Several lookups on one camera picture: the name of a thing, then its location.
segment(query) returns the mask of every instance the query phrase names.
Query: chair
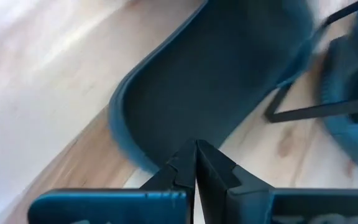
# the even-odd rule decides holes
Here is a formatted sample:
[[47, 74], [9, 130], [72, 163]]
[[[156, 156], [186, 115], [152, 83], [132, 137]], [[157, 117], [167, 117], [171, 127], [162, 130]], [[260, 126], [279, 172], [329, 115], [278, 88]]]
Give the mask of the chair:
[[155, 172], [189, 138], [219, 147], [311, 55], [305, 1], [209, 0], [120, 83], [109, 125], [129, 159]]

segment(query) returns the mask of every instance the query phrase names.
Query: light wood floor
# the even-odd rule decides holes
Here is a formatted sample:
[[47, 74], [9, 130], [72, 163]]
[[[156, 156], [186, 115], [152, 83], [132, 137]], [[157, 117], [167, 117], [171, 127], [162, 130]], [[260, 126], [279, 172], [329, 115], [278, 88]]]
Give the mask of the light wood floor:
[[[313, 104], [321, 59], [292, 88], [280, 111]], [[226, 139], [222, 150], [275, 187], [358, 188], [358, 167], [341, 151], [318, 119], [269, 124], [262, 116], [268, 96]], [[22, 223], [38, 195], [53, 188], [140, 187], [150, 174], [136, 169], [111, 139], [107, 108], [40, 174], [7, 223]], [[199, 200], [195, 223], [202, 223]]]
[[[58, 17], [59, 7], [71, 3], [50, 2], [54, 7], [49, 11], [32, 12], [30, 19], [4, 34], [8, 38], [0, 39], [0, 154], [5, 155], [0, 162], [0, 200], [16, 196], [32, 181], [1, 214], [0, 223], [25, 223], [31, 201], [49, 189], [138, 187], [150, 177], [126, 160], [110, 138], [105, 106], [124, 75], [201, 0], [133, 0], [120, 10], [125, 1], [84, 0], [58, 31], [43, 22]], [[322, 4], [316, 8], [325, 9]], [[86, 24], [76, 29], [81, 21]], [[334, 26], [325, 43], [344, 30]], [[42, 31], [53, 35], [46, 38], [39, 35]], [[318, 70], [319, 63], [298, 80], [281, 110], [313, 104]], [[8, 84], [1, 82], [6, 78]], [[267, 124], [261, 114], [270, 99], [239, 125], [221, 150], [276, 187], [358, 188], [358, 167], [319, 120]], [[9, 183], [12, 189], [1, 187]], [[202, 222], [200, 212], [195, 219]]]

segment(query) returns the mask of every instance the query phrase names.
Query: chair backrest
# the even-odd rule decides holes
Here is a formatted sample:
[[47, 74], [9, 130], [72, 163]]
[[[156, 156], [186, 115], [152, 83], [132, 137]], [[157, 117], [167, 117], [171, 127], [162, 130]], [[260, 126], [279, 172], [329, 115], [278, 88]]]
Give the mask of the chair backrest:
[[312, 32], [299, 0], [210, 0], [130, 74], [125, 124], [158, 166], [187, 139], [219, 147], [282, 81]]

